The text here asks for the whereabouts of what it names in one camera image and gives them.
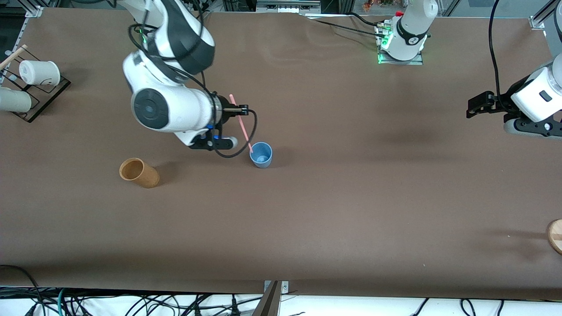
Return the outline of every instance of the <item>orange cup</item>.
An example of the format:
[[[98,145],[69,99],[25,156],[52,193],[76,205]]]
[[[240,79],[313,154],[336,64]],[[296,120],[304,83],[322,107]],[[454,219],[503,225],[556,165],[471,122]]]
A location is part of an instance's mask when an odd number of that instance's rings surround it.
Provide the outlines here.
[[[143,188],[153,188],[160,182],[160,175],[154,167],[138,158],[129,158],[119,167],[119,175],[123,180],[131,181]]]

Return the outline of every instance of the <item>white cup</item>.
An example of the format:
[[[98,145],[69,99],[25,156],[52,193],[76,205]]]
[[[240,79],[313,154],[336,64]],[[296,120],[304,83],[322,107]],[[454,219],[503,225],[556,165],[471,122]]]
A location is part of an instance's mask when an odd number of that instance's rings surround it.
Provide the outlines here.
[[[10,112],[27,112],[31,108],[31,97],[27,92],[0,89],[0,110]]]
[[[24,60],[20,63],[20,77],[26,84],[58,85],[61,72],[52,61]]]

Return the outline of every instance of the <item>pink straw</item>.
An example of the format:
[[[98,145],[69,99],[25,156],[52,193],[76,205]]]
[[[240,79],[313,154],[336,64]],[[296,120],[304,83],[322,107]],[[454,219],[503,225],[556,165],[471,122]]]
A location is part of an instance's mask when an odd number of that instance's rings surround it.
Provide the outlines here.
[[[232,102],[232,104],[236,105],[236,101],[234,100],[234,96],[232,94],[230,95],[230,101]],[[242,121],[242,117],[240,115],[238,115],[238,122],[240,122],[240,127],[242,128],[244,137],[246,137],[246,141],[248,142],[248,148],[250,149],[250,152],[253,152],[252,145],[250,144],[250,139],[248,138],[248,134],[246,133],[246,128],[244,127],[244,122]]]

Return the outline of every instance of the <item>blue cup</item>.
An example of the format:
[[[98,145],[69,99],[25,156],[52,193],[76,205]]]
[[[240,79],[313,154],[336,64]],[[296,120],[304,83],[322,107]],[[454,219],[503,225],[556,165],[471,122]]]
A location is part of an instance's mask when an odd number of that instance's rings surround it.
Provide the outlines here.
[[[271,164],[271,157],[273,157],[273,150],[268,143],[259,142],[252,145],[250,158],[258,168],[267,168]]]

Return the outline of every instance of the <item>wooden cup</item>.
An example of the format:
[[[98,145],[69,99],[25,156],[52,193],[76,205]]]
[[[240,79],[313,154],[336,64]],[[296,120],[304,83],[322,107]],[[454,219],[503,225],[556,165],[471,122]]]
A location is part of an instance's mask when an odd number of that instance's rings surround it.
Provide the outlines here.
[[[546,233],[549,237],[550,246],[562,255],[562,219],[551,221],[546,228]]]
[[[138,158],[123,161],[119,167],[119,175],[123,180],[134,182],[147,189],[157,186],[160,181],[158,171]]]

